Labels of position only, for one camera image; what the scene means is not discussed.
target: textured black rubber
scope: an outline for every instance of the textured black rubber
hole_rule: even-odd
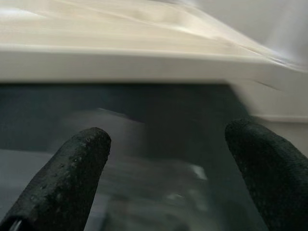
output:
[[[82,231],[111,139],[99,129],[69,139],[34,176],[1,222],[9,230],[17,219],[36,231]]]
[[[267,128],[236,120],[226,141],[270,231],[308,230],[308,159]]]

